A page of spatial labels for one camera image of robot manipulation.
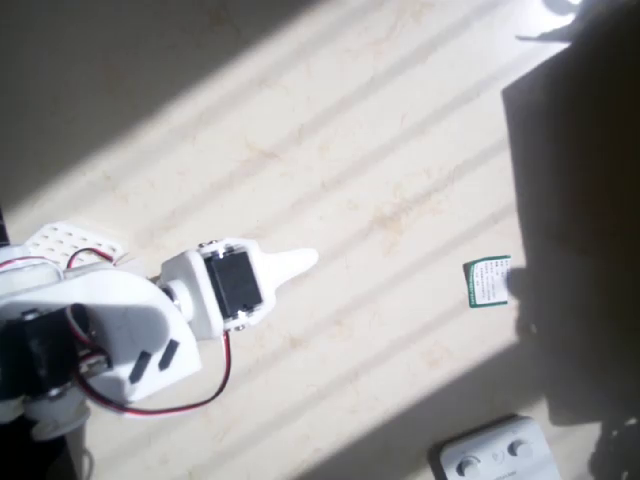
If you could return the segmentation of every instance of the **small card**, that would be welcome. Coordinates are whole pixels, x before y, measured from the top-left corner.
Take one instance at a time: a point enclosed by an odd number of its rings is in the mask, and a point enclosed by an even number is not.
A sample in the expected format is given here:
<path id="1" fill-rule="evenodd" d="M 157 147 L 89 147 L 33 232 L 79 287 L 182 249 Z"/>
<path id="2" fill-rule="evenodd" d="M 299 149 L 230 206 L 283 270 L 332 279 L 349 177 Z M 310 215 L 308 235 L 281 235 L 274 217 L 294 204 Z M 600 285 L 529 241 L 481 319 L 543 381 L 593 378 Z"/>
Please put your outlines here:
<path id="1" fill-rule="evenodd" d="M 464 265 L 471 308 L 506 305 L 509 302 L 507 276 L 511 256 L 486 257 Z"/>

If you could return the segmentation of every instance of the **white device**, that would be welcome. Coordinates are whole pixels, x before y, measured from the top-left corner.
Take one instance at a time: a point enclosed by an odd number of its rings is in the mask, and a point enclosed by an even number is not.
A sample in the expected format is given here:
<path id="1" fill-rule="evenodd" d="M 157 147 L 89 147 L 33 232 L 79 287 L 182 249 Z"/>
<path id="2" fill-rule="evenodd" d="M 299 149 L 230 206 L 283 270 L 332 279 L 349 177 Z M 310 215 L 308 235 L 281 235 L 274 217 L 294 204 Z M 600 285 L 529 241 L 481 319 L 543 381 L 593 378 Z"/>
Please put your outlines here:
<path id="1" fill-rule="evenodd" d="M 109 368 L 90 371 L 87 381 L 99 394 L 127 404 L 198 371 L 197 340 L 256 325 L 275 307 L 276 289 L 318 260 L 313 249 L 266 254 L 253 240 L 229 238 L 166 261 L 154 284 L 107 262 L 63 270 L 59 262 L 32 255 L 27 247 L 0 248 L 0 423 L 24 413 L 38 422 L 36 440 L 64 435 L 89 417 L 81 389 L 70 379 L 63 384 L 56 371 L 52 352 L 66 351 L 49 343 L 59 330 L 47 333 L 53 325 L 67 328 L 65 317 L 72 331 L 78 327 L 74 305 L 91 325 L 91 341 L 110 359 Z M 26 338 L 28 347 L 8 354 L 16 338 Z M 42 359 L 51 365 L 38 367 Z M 37 372 L 36 386 L 27 387 L 37 394 L 14 394 L 9 379 L 20 384 L 22 373 L 11 372 L 16 362 Z"/>
<path id="2" fill-rule="evenodd" d="M 440 461 L 447 480 L 561 480 L 542 430 L 529 417 L 453 441 Z"/>

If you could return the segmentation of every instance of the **white plastic part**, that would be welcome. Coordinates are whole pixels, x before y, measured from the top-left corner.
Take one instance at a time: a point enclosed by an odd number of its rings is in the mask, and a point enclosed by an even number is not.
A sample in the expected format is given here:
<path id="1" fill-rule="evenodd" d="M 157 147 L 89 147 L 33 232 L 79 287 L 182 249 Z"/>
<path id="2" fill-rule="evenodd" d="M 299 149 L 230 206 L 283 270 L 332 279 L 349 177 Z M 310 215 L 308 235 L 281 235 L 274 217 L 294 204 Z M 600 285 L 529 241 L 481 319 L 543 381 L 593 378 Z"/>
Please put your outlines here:
<path id="1" fill-rule="evenodd" d="M 25 416 L 36 425 L 31 437 L 39 442 L 51 440 L 78 428 L 87 421 L 91 411 L 84 395 L 71 388 L 56 398 L 43 398 L 24 405 Z"/>
<path id="2" fill-rule="evenodd" d="M 252 312 L 245 312 L 235 319 L 223 319 L 205 267 L 204 258 L 223 254 L 227 248 L 247 252 L 255 275 L 262 304 Z M 191 329 L 198 340 L 220 337 L 225 330 L 242 329 L 256 325 L 276 305 L 276 289 L 288 280 L 309 270 L 318 261 L 316 250 L 305 248 L 266 254 L 258 243 L 244 238 L 227 238 L 201 246 L 197 251 L 187 251 L 162 264 L 160 284 L 176 285 L 172 288 L 180 305 L 190 305 Z"/>
<path id="3" fill-rule="evenodd" d="M 48 260 L 18 260 L 0 268 L 0 296 L 56 283 L 62 280 L 63 276 L 60 267 Z"/>
<path id="4" fill-rule="evenodd" d="M 516 417 L 447 444 L 447 480 L 561 480 L 547 441 L 529 417 Z"/>
<path id="5" fill-rule="evenodd" d="M 0 263 L 13 260 L 14 258 L 28 257 L 30 255 L 31 252 L 26 245 L 7 245 L 6 247 L 0 248 Z"/>
<path id="6" fill-rule="evenodd" d="M 24 413 L 23 397 L 12 398 L 0 402 L 0 424 L 14 421 Z"/>
<path id="7" fill-rule="evenodd" d="M 66 267 L 69 257 L 81 248 L 97 248 L 119 258 L 125 249 L 119 243 L 65 222 L 49 223 L 34 233 L 25 242 L 31 255 L 46 257 L 61 267 Z M 74 266 L 88 265 L 100 261 L 95 255 L 78 255 Z"/>
<path id="8" fill-rule="evenodd" d="M 224 322 L 202 256 L 187 250 L 164 262 L 160 272 L 160 284 L 171 289 L 176 304 L 189 306 L 187 318 L 195 337 L 222 336 Z"/>
<path id="9" fill-rule="evenodd" d="M 0 297 L 0 321 L 19 318 L 35 306 L 56 310 L 73 303 L 87 306 L 98 343 L 113 360 L 112 370 L 90 380 L 109 398 L 137 401 L 200 369 L 196 340 L 171 300 L 148 280 L 113 268 Z M 178 348 L 170 365 L 160 370 L 170 340 L 178 342 Z M 130 375 L 141 352 L 151 356 L 141 379 L 132 383 Z"/>

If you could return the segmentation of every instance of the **black object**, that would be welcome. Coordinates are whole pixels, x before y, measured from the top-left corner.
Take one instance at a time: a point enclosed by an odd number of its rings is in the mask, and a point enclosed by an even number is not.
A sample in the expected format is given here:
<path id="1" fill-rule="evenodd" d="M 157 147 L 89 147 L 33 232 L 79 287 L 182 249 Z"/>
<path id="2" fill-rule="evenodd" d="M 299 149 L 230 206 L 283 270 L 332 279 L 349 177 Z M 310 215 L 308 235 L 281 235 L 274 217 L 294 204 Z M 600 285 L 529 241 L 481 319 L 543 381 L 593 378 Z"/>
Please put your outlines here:
<path id="1" fill-rule="evenodd" d="M 23 312 L 0 330 L 0 400 L 40 397 L 71 381 L 78 351 L 64 309 Z"/>
<path id="2" fill-rule="evenodd" d="M 176 354 L 176 350 L 178 350 L 179 345 L 180 343 L 178 343 L 176 340 L 169 340 L 167 348 L 164 349 L 164 353 L 162 354 L 160 362 L 158 363 L 158 369 L 160 371 L 169 368 L 169 365 L 171 365 L 171 361 L 173 360 L 173 357 Z"/>
<path id="3" fill-rule="evenodd" d="M 10 243 L 7 226 L 5 225 L 4 218 L 2 217 L 2 209 L 0 209 L 0 247 L 6 247 Z"/>
<path id="4" fill-rule="evenodd" d="M 134 383 L 138 383 L 142 376 L 144 375 L 147 366 L 149 365 L 149 361 L 151 360 L 151 354 L 149 352 L 145 352 L 144 350 L 140 352 L 138 355 L 138 360 L 133 365 L 133 369 L 129 374 L 129 381 L 133 385 Z"/>
<path id="5" fill-rule="evenodd" d="M 262 295 L 253 273 L 249 254 L 228 247 L 204 259 L 222 317 L 236 318 L 249 313 L 262 303 Z"/>

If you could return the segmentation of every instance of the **red wire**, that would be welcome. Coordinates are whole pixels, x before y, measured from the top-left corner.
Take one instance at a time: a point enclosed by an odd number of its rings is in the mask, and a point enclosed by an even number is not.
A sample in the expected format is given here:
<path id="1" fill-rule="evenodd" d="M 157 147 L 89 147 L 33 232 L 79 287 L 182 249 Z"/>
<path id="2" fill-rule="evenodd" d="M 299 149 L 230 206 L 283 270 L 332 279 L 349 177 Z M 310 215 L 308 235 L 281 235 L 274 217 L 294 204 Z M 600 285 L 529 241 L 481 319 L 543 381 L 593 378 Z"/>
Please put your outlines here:
<path id="1" fill-rule="evenodd" d="M 123 405 L 121 403 L 112 400 L 100 392 L 98 392 L 95 388 L 91 386 L 91 384 L 87 381 L 86 378 L 80 373 L 80 367 L 76 369 L 74 372 L 74 377 L 78 387 L 82 392 L 91 400 L 102 405 L 105 408 L 115 410 L 119 413 L 125 413 L 129 415 L 138 415 L 143 417 L 153 417 L 160 415 L 168 415 L 174 413 L 183 413 L 191 410 L 195 410 L 196 408 L 204 407 L 205 405 L 213 402 L 216 398 L 220 396 L 220 394 L 224 391 L 229 382 L 229 377 L 231 376 L 231 341 L 229 339 L 229 333 L 225 332 L 223 336 L 224 342 L 224 350 L 225 350 L 225 369 L 224 375 L 222 376 L 222 381 L 218 386 L 218 389 L 211 395 L 209 398 L 204 400 L 200 400 L 199 402 L 194 402 L 186 405 L 182 405 L 179 407 L 170 407 L 170 408 L 159 408 L 159 409 L 146 409 L 146 408 L 135 408 L 129 407 L 127 405 Z"/>
<path id="2" fill-rule="evenodd" d="M 2 263 L 0 263 L 0 268 L 4 268 L 8 265 L 11 265 L 13 263 L 16 262 L 21 262 L 22 260 L 49 260 L 46 257 L 19 257 L 19 258 L 12 258 L 11 260 L 6 260 Z"/>
<path id="3" fill-rule="evenodd" d="M 73 252 L 73 254 L 69 257 L 69 261 L 67 261 L 67 268 L 72 268 L 73 262 L 78 257 L 78 255 L 85 252 L 93 253 L 94 255 L 99 256 L 103 260 L 113 263 L 113 257 L 108 253 L 103 252 L 102 250 L 98 250 L 97 248 L 87 247 L 87 248 L 81 248 L 80 250 Z"/>

